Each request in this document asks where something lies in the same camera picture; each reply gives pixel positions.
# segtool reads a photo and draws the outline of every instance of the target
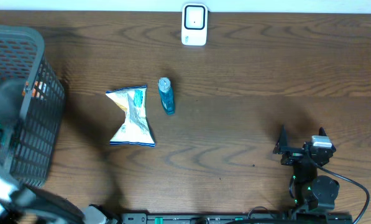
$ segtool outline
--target gray plastic basket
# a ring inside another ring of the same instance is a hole
[[[20,182],[45,183],[64,102],[42,36],[27,27],[0,26],[0,163]]]

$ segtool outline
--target white background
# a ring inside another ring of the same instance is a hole
[[[180,12],[185,3],[211,12],[369,13],[371,0],[0,0],[0,9]]]

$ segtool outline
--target crumpled plastic packaging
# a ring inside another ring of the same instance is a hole
[[[146,91],[147,85],[106,92],[106,95],[126,113],[126,119],[109,142],[110,145],[155,146],[145,114]]]

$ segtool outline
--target white rectangular gadget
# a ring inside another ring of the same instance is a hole
[[[181,41],[184,45],[202,46],[208,36],[208,8],[204,4],[189,3],[183,7]]]

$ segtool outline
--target bottle cap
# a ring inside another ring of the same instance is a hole
[[[162,92],[167,92],[171,88],[170,80],[166,77],[160,78],[158,82],[159,90]]]

